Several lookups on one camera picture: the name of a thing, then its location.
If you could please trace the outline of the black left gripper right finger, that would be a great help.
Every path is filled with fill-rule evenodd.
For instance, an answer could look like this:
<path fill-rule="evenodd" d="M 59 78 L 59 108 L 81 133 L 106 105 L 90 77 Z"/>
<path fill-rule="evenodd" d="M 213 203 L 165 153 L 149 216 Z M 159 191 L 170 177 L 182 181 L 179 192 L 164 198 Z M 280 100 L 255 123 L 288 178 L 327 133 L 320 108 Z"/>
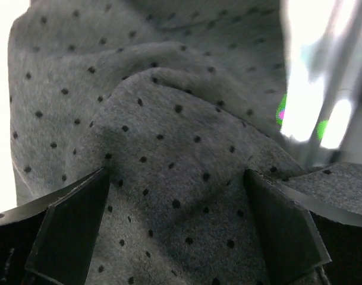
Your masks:
<path fill-rule="evenodd" d="M 362 284 L 362 215 L 247 169 L 243 185 L 271 284 L 321 270 L 325 284 Z"/>

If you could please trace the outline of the dark grey dotted skirt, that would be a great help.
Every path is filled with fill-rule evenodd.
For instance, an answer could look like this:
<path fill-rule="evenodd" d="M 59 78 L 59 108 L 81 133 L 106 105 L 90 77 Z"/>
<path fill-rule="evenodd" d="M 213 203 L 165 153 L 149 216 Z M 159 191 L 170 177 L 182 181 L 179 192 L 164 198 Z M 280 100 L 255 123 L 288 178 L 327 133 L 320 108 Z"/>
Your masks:
<path fill-rule="evenodd" d="M 17 202 L 105 166 L 87 284 L 268 284 L 256 169 L 362 214 L 362 166 L 305 170 L 274 140 L 278 1 L 37 1 L 8 44 Z"/>

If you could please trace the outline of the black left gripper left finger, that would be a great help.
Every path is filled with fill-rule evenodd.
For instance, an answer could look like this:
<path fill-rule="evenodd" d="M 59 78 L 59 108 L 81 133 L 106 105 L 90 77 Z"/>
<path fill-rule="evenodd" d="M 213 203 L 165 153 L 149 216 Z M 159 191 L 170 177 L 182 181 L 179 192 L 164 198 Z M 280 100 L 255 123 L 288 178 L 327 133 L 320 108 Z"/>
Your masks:
<path fill-rule="evenodd" d="M 109 173 L 0 213 L 0 284 L 84 284 L 109 192 Z"/>

